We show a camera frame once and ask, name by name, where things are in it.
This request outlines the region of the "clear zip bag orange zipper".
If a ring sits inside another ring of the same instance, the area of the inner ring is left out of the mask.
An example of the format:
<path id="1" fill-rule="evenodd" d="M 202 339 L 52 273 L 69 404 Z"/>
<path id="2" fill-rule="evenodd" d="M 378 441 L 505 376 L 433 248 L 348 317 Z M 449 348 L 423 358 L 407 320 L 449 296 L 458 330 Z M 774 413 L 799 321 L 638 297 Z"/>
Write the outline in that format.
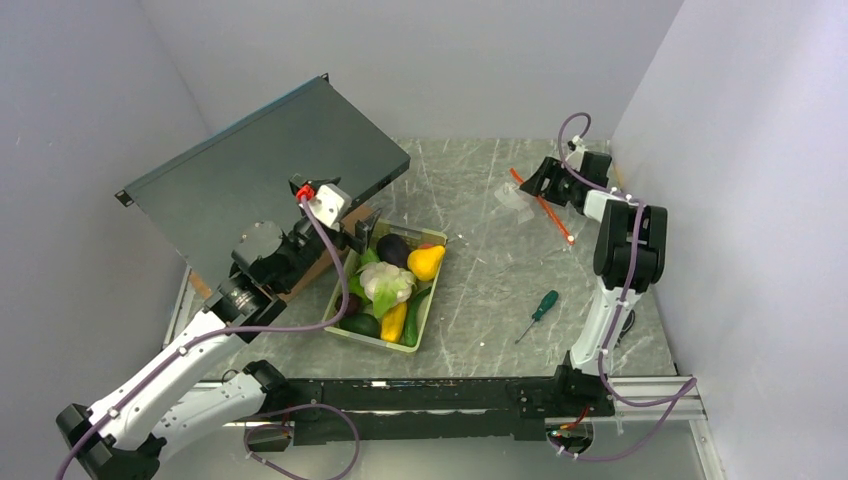
<path id="1" fill-rule="evenodd" d="M 576 240 L 575 235 L 566 227 L 563 220 L 550 204 L 542 198 L 531 197 L 519 191 L 519 186 L 523 183 L 523 178 L 515 168 L 510 168 L 509 174 L 512 180 L 503 183 L 494 191 L 494 197 L 500 204 L 517 214 L 518 224 L 526 223 L 532 220 L 537 213 L 543 212 L 556 227 L 566 244 L 573 246 Z"/>

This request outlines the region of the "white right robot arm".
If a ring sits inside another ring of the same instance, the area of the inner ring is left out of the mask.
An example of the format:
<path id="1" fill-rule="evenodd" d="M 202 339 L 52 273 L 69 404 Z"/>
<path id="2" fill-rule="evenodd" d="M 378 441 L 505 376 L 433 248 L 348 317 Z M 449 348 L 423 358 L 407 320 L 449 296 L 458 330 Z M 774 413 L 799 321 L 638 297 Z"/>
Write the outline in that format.
<path id="1" fill-rule="evenodd" d="M 668 220 L 665 208 L 643 206 L 609 185 L 610 155 L 592 151 L 576 155 L 581 160 L 578 170 L 547 157 L 520 185 L 524 193 L 552 204 L 572 205 L 599 224 L 589 314 L 568 351 L 564 379 L 550 391 L 553 406 L 564 415 L 574 415 L 589 399 L 606 395 L 611 354 L 626 320 L 664 271 Z"/>

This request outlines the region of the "yellow corn cob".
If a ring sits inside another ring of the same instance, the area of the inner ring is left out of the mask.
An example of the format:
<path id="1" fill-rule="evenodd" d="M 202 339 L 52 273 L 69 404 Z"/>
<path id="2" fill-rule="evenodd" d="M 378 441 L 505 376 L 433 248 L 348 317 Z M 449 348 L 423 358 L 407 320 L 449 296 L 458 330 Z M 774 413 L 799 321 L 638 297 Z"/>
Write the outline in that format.
<path id="1" fill-rule="evenodd" d="M 391 307 L 381 319 L 380 339 L 390 343 L 398 343 L 403 336 L 407 303 L 402 302 Z"/>

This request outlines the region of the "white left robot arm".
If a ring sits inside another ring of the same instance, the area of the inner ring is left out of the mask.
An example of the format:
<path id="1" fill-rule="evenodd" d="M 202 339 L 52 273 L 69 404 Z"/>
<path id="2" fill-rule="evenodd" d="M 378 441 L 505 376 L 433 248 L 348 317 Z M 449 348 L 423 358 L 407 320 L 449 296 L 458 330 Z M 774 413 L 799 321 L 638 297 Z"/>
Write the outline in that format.
<path id="1" fill-rule="evenodd" d="M 259 221 L 241 236 L 233 270 L 205 301 L 178 338 L 129 380 L 90 406 L 72 404 L 56 419 L 69 451 L 56 475 L 72 463 L 93 479 L 149 479 L 175 453 L 217 427 L 256 415 L 279 417 L 287 406 L 286 378 L 265 361 L 250 363 L 221 386 L 194 395 L 193 388 L 223 358 L 262 333 L 276 331 L 284 295 L 323 254 L 363 251 L 375 216 L 343 218 L 354 199 L 338 178 L 295 175 L 291 191 L 301 217 L 290 232 Z"/>

